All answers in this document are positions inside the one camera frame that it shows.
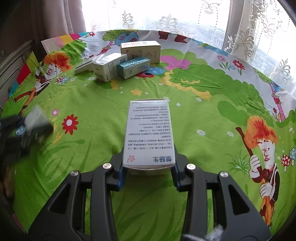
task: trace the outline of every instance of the bed sheet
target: bed sheet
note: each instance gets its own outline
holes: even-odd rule
[[[120,43],[138,40],[162,46],[161,62],[147,72],[107,83],[96,81],[93,72],[74,74],[79,62],[120,52]],[[178,152],[205,171],[228,171],[272,234],[294,209],[295,98],[237,57],[181,35],[110,30],[86,33],[40,65],[2,114],[26,115],[39,105],[54,126],[46,144],[16,166],[14,209],[25,230],[71,170],[91,171],[120,152],[134,99],[166,99]],[[123,190],[112,193],[119,240],[178,240],[186,199],[170,173],[129,175]],[[211,200],[208,193],[209,230]],[[89,202],[86,215],[89,232]]]

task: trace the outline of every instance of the beige box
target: beige box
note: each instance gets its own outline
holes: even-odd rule
[[[175,162],[168,102],[162,99],[130,101],[123,166],[136,175],[141,172],[161,175]]]
[[[151,60],[151,64],[160,62],[161,45],[156,41],[136,41],[122,43],[120,51],[122,54],[127,54],[128,60],[145,57]]]
[[[96,78],[108,82],[117,77],[117,65],[127,61],[127,58],[126,54],[112,53],[93,62],[93,70]]]

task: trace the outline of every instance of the silver bolt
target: silver bolt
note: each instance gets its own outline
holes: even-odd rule
[[[188,170],[194,170],[196,168],[196,166],[194,164],[192,164],[192,163],[187,164],[186,167],[187,167]]]
[[[112,167],[112,164],[109,162],[103,164],[104,169],[110,169],[111,167]]]
[[[73,177],[76,177],[78,175],[79,171],[77,170],[73,170],[70,172],[70,175],[73,176]]]
[[[226,171],[222,171],[222,172],[220,172],[220,176],[221,176],[221,177],[228,177],[229,174],[228,174],[228,172],[226,172]]]

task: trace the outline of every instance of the bed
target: bed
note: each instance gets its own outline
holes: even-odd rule
[[[123,42],[145,40],[162,46],[161,62],[147,72],[107,83],[93,72],[74,74],[82,61],[120,52]],[[77,34],[36,63],[10,93],[1,117],[26,115],[39,105],[54,126],[45,145],[15,167],[14,210],[24,229],[71,170],[94,170],[121,151],[129,101],[148,98],[169,102],[178,152],[205,171],[228,171],[275,234],[296,203],[296,99],[223,50],[144,30]],[[186,200],[170,173],[128,175],[123,190],[112,193],[119,240],[179,240]],[[210,231],[210,192],[208,214]],[[89,233],[89,202],[85,224]]]

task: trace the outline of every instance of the star logo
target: star logo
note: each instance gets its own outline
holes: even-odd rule
[[[132,162],[132,161],[135,160],[135,157],[134,157],[134,156],[129,156],[128,160],[129,160],[130,162]]]

